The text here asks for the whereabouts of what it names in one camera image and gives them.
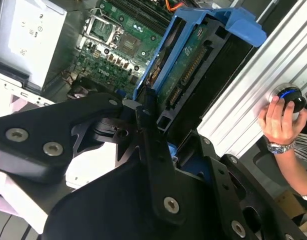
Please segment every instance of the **bolt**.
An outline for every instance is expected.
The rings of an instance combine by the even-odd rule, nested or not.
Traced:
[[[208,144],[208,145],[210,144],[210,141],[207,138],[204,138],[203,141],[205,144]]]
[[[51,157],[60,156],[64,152],[63,146],[54,141],[47,142],[45,145],[43,145],[42,149],[45,154]]]
[[[238,163],[237,159],[235,159],[233,156],[230,157],[230,161],[232,161],[234,164]]]
[[[294,238],[292,236],[290,236],[289,234],[285,235],[285,239],[286,240],[294,240]]]
[[[244,227],[240,224],[240,222],[236,221],[236,220],[233,220],[231,222],[231,227],[233,229],[233,231],[239,236],[241,237],[242,239],[244,237],[246,237],[246,231],[244,229]]]
[[[11,128],[6,131],[5,136],[10,141],[21,143],[28,139],[29,134],[22,128]]]
[[[118,105],[118,102],[116,102],[115,100],[112,100],[112,99],[109,100],[109,103],[111,103],[114,106]]]
[[[179,204],[178,202],[172,198],[171,196],[165,197],[163,200],[164,208],[172,214],[177,214],[179,212]]]

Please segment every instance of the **white label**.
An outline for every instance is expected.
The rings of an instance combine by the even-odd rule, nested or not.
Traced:
[[[17,0],[8,45],[10,50],[25,58],[37,56],[42,41],[48,37],[44,36],[47,18],[45,10],[27,1]]]

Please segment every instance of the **motherboard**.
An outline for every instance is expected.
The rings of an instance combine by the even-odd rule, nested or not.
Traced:
[[[73,75],[131,98],[172,15],[150,0],[98,1],[90,10]]]

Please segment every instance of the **silver metal frame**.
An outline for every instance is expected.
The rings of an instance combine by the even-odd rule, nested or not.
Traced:
[[[307,0],[299,0],[203,117],[198,132],[218,155],[240,158],[263,135],[257,123],[270,93],[283,83],[307,93]]]

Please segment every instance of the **circuit chip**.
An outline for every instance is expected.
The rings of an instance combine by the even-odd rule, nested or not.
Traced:
[[[139,79],[139,77],[132,75],[130,83],[135,85],[137,83],[138,79]]]
[[[141,43],[138,38],[125,33],[121,38],[118,49],[129,56],[134,56],[138,52]]]

